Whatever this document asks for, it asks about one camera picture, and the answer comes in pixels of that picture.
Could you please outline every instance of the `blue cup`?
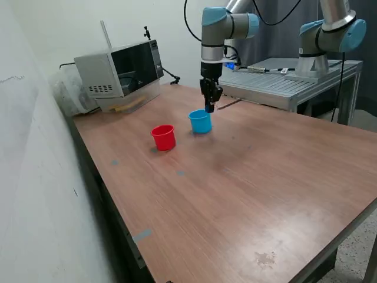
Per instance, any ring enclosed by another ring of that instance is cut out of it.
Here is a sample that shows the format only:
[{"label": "blue cup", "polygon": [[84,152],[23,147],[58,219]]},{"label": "blue cup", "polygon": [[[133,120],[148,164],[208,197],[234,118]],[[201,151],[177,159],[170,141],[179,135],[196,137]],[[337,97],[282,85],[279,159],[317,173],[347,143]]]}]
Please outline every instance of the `blue cup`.
[{"label": "blue cup", "polygon": [[204,109],[192,111],[188,117],[196,134],[206,134],[212,130],[211,116]]}]

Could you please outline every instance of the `metal rod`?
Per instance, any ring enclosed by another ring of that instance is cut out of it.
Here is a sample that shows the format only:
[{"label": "metal rod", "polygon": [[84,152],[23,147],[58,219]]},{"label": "metal rod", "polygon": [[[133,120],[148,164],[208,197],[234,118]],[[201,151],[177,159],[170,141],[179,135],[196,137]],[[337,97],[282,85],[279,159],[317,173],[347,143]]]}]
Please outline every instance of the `metal rod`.
[{"label": "metal rod", "polygon": [[322,29],[331,31],[338,29],[354,19],[356,12],[349,8],[348,0],[320,0],[325,23]]},{"label": "metal rod", "polygon": [[248,4],[250,4],[249,0],[230,0],[226,8],[234,14],[238,14],[245,12]]},{"label": "metal rod", "polygon": [[106,25],[105,25],[105,22],[104,22],[103,19],[101,20],[101,26],[102,26],[102,30],[104,31],[105,37],[106,37],[107,45],[108,45],[109,48],[111,48],[112,46],[111,46],[110,38],[108,37]]}]

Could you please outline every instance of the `red cup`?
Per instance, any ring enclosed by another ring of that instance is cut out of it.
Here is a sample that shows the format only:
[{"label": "red cup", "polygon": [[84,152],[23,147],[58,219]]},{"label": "red cup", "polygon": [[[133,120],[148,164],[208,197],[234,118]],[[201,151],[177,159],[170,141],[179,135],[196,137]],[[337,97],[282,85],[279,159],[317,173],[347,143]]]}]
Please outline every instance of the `red cup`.
[{"label": "red cup", "polygon": [[151,131],[158,150],[170,150],[176,146],[173,125],[160,125]]}]

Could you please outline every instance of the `blue tape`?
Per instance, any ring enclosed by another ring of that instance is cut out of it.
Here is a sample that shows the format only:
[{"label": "blue tape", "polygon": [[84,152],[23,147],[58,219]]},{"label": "blue tape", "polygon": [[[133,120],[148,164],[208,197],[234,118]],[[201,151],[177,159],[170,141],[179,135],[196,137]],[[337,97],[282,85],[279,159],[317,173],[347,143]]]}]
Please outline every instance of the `blue tape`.
[{"label": "blue tape", "polygon": [[144,231],[142,231],[142,233],[139,233],[135,237],[132,237],[132,240],[134,240],[134,242],[136,243],[136,242],[144,239],[145,237],[150,236],[151,234],[152,234],[151,229],[145,229]]}]

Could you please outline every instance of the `plastic cup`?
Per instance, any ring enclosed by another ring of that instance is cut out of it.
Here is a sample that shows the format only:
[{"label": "plastic cup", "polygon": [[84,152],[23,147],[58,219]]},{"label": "plastic cup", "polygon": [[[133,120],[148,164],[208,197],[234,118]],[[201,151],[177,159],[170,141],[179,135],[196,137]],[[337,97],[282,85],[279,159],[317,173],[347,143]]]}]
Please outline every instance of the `plastic cup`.
[{"label": "plastic cup", "polygon": [[192,111],[188,117],[191,121],[193,133],[206,134],[212,130],[211,115],[204,109]]},{"label": "plastic cup", "polygon": [[160,125],[151,131],[158,150],[170,150],[176,146],[173,125]]}]

